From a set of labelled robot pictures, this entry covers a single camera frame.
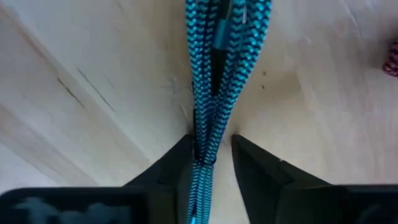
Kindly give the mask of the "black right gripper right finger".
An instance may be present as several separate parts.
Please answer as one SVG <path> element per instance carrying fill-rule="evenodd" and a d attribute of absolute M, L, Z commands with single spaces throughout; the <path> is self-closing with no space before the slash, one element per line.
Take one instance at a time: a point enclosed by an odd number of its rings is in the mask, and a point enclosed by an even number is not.
<path fill-rule="evenodd" d="M 250 224 L 342 224 L 339 191 L 241 135 L 233 165 Z"/>

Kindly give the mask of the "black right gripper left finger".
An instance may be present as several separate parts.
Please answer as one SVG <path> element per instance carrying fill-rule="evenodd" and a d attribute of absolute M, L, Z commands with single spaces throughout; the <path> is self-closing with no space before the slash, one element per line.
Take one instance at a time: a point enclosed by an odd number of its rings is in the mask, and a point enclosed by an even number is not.
<path fill-rule="evenodd" d="M 132 224 L 186 224 L 193 136 L 184 135 L 160 159 L 126 184 L 135 192 Z"/>

